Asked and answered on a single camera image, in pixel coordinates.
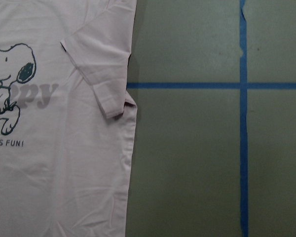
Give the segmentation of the pink Snoopy t-shirt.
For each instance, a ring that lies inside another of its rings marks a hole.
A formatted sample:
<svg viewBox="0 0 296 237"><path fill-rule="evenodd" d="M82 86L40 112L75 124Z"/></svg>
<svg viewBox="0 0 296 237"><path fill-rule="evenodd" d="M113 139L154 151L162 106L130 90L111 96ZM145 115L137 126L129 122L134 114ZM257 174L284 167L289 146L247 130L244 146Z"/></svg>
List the pink Snoopy t-shirt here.
<svg viewBox="0 0 296 237"><path fill-rule="evenodd" d="M134 0L0 0L0 237L123 237Z"/></svg>

